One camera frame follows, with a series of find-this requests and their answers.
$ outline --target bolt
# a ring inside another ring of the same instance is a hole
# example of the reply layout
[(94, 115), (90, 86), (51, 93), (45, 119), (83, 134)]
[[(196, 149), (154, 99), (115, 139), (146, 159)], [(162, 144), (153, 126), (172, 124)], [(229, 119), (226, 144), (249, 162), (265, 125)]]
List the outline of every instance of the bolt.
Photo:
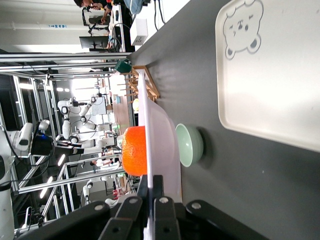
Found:
[(201, 208), (201, 205), (200, 205), (199, 203), (197, 203), (197, 202), (194, 202), (194, 203), (192, 203), (191, 207), (192, 207), (193, 209), (200, 209), (200, 208)]
[(136, 199), (136, 198), (131, 198), (129, 200), (129, 203), (131, 203), (131, 204), (135, 204), (136, 202), (138, 202), (138, 199)]
[(166, 204), (167, 202), (169, 202), (169, 199), (166, 198), (166, 197), (161, 197), (161, 198), (159, 199), (159, 201), (160, 201), (160, 203), (162, 203), (162, 204)]
[(94, 207), (94, 210), (100, 211), (100, 210), (103, 209), (103, 208), (104, 208), (104, 206), (101, 205), (101, 204), (99, 204), (99, 205), (97, 205), (97, 206)]

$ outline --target bear face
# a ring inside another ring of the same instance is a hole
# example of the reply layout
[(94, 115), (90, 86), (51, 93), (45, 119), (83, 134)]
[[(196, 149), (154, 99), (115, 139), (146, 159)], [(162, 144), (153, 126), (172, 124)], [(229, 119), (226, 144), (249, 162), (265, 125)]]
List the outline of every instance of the bear face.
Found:
[(231, 60), (236, 52), (245, 49), (254, 54), (261, 45), (259, 35), (260, 20), (264, 13), (264, 7), (260, 0), (254, 0), (251, 4), (244, 4), (227, 14), (223, 25), (223, 34), (226, 42), (225, 56)]

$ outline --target gray table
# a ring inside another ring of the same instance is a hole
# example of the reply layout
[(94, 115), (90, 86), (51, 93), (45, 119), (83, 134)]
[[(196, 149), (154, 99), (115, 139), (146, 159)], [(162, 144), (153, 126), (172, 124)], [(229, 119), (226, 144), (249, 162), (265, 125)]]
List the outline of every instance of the gray table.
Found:
[(227, 0), (191, 0), (137, 52), (175, 124), (204, 138), (182, 167), (183, 202), (203, 199), (274, 240), (320, 239), (320, 154), (225, 129), (218, 116), (215, 21)]

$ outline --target green bowl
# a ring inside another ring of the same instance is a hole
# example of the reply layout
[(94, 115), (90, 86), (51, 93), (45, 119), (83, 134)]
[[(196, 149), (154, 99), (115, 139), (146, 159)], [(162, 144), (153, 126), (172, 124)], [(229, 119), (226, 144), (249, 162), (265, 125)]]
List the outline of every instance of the green bowl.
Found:
[(180, 162), (185, 167), (196, 163), (204, 152), (204, 141), (199, 131), (193, 126), (179, 123), (175, 132), (178, 139)]

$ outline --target orange fruit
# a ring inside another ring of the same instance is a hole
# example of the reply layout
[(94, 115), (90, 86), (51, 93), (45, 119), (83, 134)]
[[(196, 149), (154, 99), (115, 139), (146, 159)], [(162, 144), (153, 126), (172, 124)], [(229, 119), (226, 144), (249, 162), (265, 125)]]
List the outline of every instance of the orange fruit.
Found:
[(147, 174), (145, 126), (131, 126), (125, 130), (122, 139), (122, 165), (129, 175)]

